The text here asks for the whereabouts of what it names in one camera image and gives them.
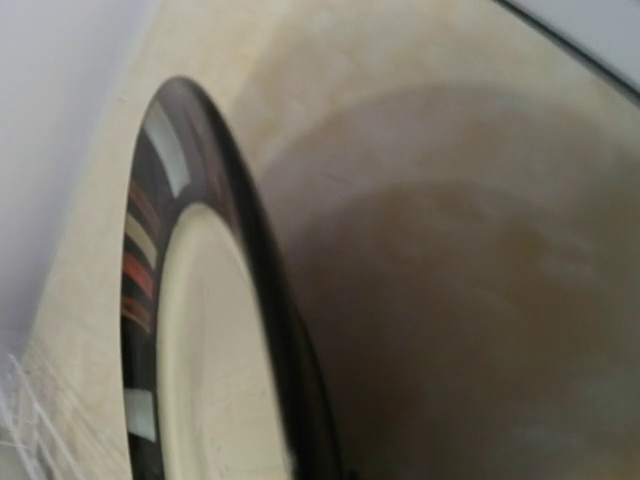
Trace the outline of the black striped rim plate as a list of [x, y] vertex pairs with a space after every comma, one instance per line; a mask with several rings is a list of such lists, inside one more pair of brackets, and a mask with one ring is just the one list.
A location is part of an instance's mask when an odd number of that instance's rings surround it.
[[127, 188], [120, 345], [136, 479], [342, 479], [313, 344], [247, 165], [193, 80], [166, 80]]

